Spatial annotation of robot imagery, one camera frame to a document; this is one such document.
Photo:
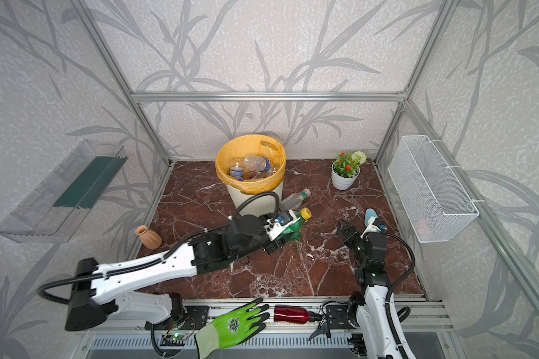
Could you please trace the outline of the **green plastic soda bottle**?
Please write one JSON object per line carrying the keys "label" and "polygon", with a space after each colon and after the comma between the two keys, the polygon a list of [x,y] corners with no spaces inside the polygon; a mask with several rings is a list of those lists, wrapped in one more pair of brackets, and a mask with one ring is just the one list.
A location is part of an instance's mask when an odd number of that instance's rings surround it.
{"label": "green plastic soda bottle", "polygon": [[286,242],[299,242],[304,224],[312,217],[311,210],[304,207],[301,210],[289,210],[289,213],[293,215],[293,221],[288,223],[281,237]]}

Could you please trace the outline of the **clear bottle white cap green band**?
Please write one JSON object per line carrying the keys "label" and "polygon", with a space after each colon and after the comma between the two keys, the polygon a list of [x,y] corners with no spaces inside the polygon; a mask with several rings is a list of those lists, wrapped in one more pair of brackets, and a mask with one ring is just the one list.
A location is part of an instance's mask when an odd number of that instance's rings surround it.
{"label": "clear bottle white cap green band", "polygon": [[308,188],[304,188],[301,192],[294,193],[281,200],[281,210],[295,210],[299,208],[303,202],[311,196],[311,191]]}

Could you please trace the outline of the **blue label bottle white cap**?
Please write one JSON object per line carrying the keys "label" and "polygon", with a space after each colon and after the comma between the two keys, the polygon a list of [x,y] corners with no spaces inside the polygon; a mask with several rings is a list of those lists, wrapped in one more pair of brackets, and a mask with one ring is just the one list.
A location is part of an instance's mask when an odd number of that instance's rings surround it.
{"label": "blue label bottle white cap", "polygon": [[257,173],[268,173],[272,168],[272,163],[268,158],[255,154],[246,155],[243,165],[248,171]]}

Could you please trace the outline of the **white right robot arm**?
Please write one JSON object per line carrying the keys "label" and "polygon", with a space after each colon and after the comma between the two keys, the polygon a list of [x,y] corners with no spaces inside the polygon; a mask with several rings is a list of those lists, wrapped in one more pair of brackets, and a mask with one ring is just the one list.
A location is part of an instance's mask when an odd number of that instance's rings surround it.
{"label": "white right robot arm", "polygon": [[348,302],[347,316],[359,328],[368,358],[414,358],[401,327],[395,306],[397,285],[413,271],[411,268],[391,283],[385,269],[388,238],[381,221],[372,218],[366,230],[357,230],[350,222],[340,220],[336,235],[353,251],[356,259],[356,281],[361,293],[353,294]]}

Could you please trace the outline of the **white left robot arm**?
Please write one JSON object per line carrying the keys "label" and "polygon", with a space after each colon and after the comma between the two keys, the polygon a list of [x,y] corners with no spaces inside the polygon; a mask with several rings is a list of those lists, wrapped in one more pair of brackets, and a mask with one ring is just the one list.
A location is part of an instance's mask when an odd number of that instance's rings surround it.
{"label": "white left robot arm", "polygon": [[275,218],[244,215],[219,230],[196,233],[170,251],[138,260],[111,264],[100,264],[93,257],[80,260],[64,328],[83,331],[124,314],[133,306],[133,293],[141,288],[227,269],[260,250],[272,254],[293,238],[301,222],[293,212]]}

